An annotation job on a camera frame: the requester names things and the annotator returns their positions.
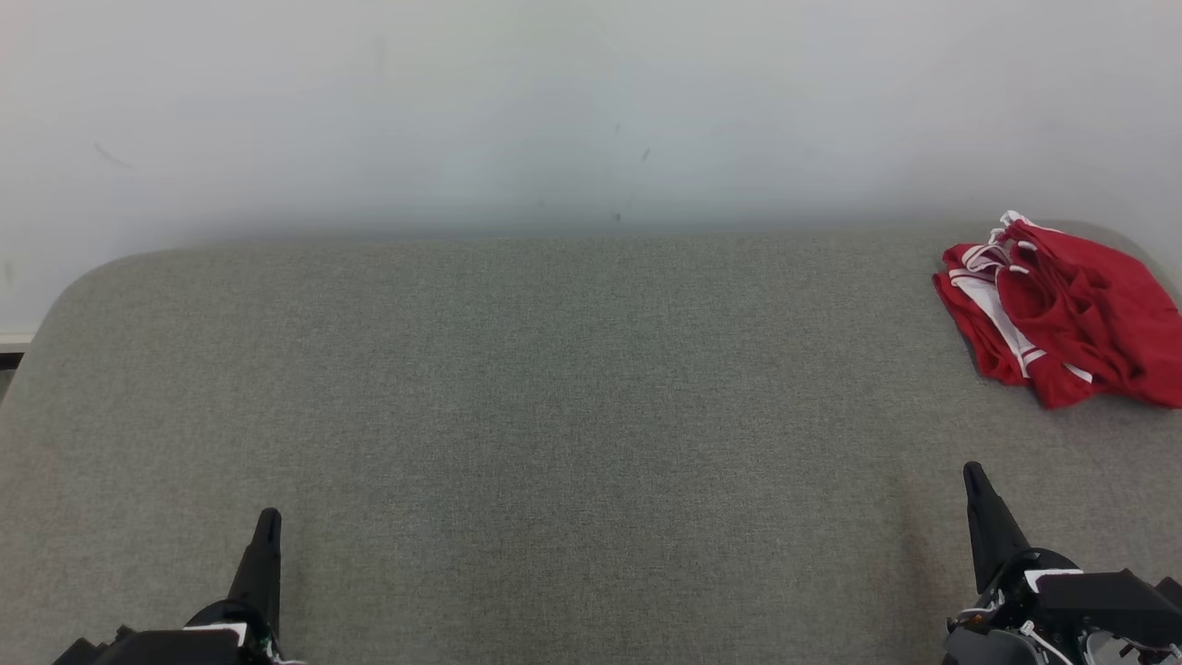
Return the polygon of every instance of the gray table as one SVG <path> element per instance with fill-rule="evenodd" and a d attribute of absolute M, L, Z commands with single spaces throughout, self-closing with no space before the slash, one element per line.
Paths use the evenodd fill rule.
<path fill-rule="evenodd" d="M 1182 574 L 1178 415 L 976 376 L 929 275 L 987 233 L 102 267 L 0 406 L 0 654 L 182 625 L 267 506 L 286 650 L 325 665 L 935 663 L 968 459 L 1035 545 Z"/>

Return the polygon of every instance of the white wire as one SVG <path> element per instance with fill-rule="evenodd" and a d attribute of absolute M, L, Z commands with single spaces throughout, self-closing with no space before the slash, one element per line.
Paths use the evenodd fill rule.
<path fill-rule="evenodd" d="M 1067 665 L 1072 665 L 1071 660 L 1067 659 L 1067 657 L 1064 656 L 1061 651 L 1051 646 L 1051 643 L 1046 641 L 1045 639 L 1043 639 L 1043 635 L 1039 635 L 1038 633 L 1034 632 L 1034 621 L 1027 621 L 1022 624 L 1021 632 L 1024 635 L 1034 638 L 1034 641 L 1039 643 L 1043 646 L 1043 648 L 1058 656 L 1059 660 L 1063 660 Z"/>

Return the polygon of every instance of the red garment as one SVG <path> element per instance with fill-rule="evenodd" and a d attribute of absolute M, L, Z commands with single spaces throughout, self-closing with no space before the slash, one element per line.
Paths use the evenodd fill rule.
<path fill-rule="evenodd" d="M 1182 409 L 1182 315 L 1137 259 L 1012 214 L 1002 306 L 1034 345 L 1095 377 L 1096 389 Z"/>
<path fill-rule="evenodd" d="M 948 307 L 948 313 L 960 328 L 961 335 L 965 335 L 973 346 L 978 372 L 1006 386 L 1025 386 L 1026 379 L 1018 367 L 1018 359 L 1009 353 L 989 317 L 985 315 L 963 291 L 953 286 L 947 273 L 933 274 L 931 282 L 936 286 L 936 293 Z"/>
<path fill-rule="evenodd" d="M 1033 386 L 1046 409 L 1091 397 L 1091 377 L 1033 345 L 1004 311 L 994 283 L 1009 266 L 1002 246 L 956 245 L 944 252 L 943 261 L 948 272 L 934 274 L 933 282 L 973 346 L 982 376 L 1007 386 Z"/>

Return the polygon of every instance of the wall mark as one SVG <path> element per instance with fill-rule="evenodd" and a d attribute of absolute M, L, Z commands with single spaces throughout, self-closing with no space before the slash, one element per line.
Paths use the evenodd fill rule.
<path fill-rule="evenodd" d="M 106 150 L 104 150 L 103 145 L 100 143 L 98 143 L 97 141 L 95 142 L 95 151 L 98 152 L 99 156 L 102 156 L 104 159 L 106 159 L 108 162 L 110 162 L 110 163 L 112 163 L 112 164 L 115 164 L 115 165 L 117 165 L 119 168 L 136 168 L 136 167 L 129 164 L 128 162 L 125 162 L 123 159 L 119 159 L 119 158 L 116 158 L 116 157 L 111 156 L 111 154 L 108 152 Z"/>

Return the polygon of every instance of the white wall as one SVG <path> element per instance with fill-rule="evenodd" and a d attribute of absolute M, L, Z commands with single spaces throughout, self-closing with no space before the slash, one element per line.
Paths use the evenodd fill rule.
<path fill-rule="evenodd" d="M 1182 262 L 1174 0 L 0 7 L 0 334 L 242 230 L 1017 208 Z"/>

